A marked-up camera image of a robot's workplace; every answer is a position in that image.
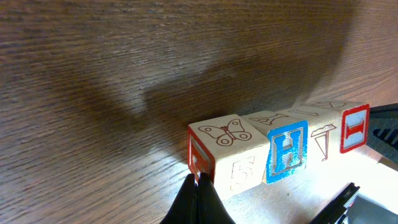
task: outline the wooden surface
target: wooden surface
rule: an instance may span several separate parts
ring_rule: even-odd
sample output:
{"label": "wooden surface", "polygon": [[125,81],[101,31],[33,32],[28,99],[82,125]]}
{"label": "wooden surface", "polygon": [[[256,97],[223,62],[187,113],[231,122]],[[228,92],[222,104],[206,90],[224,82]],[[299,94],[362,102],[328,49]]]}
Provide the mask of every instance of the wooden surface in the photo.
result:
{"label": "wooden surface", "polygon": [[[158,223],[188,123],[397,103],[397,21],[386,0],[0,1],[0,222]],[[260,222],[253,192],[236,221]]]}

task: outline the black object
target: black object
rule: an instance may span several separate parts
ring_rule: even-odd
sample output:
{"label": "black object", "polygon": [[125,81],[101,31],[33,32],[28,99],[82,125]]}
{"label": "black object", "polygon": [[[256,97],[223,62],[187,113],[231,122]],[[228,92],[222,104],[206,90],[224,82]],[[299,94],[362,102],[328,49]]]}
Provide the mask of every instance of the black object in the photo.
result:
{"label": "black object", "polygon": [[169,212],[161,222],[169,223],[235,224],[218,197],[209,175],[203,172],[200,173],[198,185],[195,184],[195,175],[187,175]]}
{"label": "black object", "polygon": [[355,187],[354,183],[350,183],[310,224],[348,224],[346,212],[348,207],[353,204],[358,192],[359,187]]}
{"label": "black object", "polygon": [[398,164],[398,103],[371,108],[366,145]]}

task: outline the wooden block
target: wooden block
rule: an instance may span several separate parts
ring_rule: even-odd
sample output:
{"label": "wooden block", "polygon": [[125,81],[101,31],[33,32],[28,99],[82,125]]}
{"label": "wooden block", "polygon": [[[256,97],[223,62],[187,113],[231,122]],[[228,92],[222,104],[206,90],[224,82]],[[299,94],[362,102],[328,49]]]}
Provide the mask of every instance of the wooden block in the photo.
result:
{"label": "wooden block", "polygon": [[263,182],[278,182],[307,163],[308,122],[282,113],[261,111],[242,116],[270,141]]}
{"label": "wooden block", "polygon": [[236,114],[188,125],[188,166],[210,174],[222,200],[261,183],[269,141]]}
{"label": "wooden block", "polygon": [[341,115],[334,110],[297,106],[276,113],[308,121],[307,165],[314,167],[340,155]]}
{"label": "wooden block", "polygon": [[368,103],[324,99],[305,105],[339,112],[341,116],[340,153],[349,152],[366,144],[369,126]]}

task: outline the butterfly wing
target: butterfly wing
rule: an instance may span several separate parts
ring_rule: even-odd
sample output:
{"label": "butterfly wing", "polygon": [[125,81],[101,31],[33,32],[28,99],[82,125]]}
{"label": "butterfly wing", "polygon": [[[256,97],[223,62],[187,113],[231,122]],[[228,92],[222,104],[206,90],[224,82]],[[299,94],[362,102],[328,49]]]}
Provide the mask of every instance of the butterfly wing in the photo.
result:
{"label": "butterfly wing", "polygon": [[231,133],[236,139],[247,141],[251,139],[251,134],[246,131],[235,131]]}
{"label": "butterfly wing", "polygon": [[236,131],[244,131],[241,120],[240,119],[233,119],[228,123],[228,131],[236,132]]}
{"label": "butterfly wing", "polygon": [[219,138],[220,136],[226,134],[224,130],[214,126],[200,126],[199,130],[210,135],[212,138]]}
{"label": "butterfly wing", "polygon": [[231,146],[233,142],[234,140],[227,134],[224,134],[217,139],[217,144],[220,146]]}

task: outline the butterfly block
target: butterfly block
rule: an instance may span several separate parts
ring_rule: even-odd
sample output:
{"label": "butterfly block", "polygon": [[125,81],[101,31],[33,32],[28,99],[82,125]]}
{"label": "butterfly block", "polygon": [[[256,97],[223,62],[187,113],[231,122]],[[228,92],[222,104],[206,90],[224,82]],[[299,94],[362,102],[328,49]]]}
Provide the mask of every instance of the butterfly block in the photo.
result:
{"label": "butterfly block", "polygon": [[305,105],[337,111],[341,116],[340,153],[366,144],[369,126],[369,104],[345,100],[324,99]]}
{"label": "butterfly block", "polygon": [[309,167],[340,155],[339,112],[311,106],[297,106],[276,113],[308,121],[307,165]]}
{"label": "butterfly block", "polygon": [[248,114],[242,118],[270,141],[263,182],[272,184],[305,168],[307,120],[271,111]]}
{"label": "butterfly block", "polygon": [[269,141],[236,114],[188,125],[188,166],[210,174],[222,200],[261,183]]}

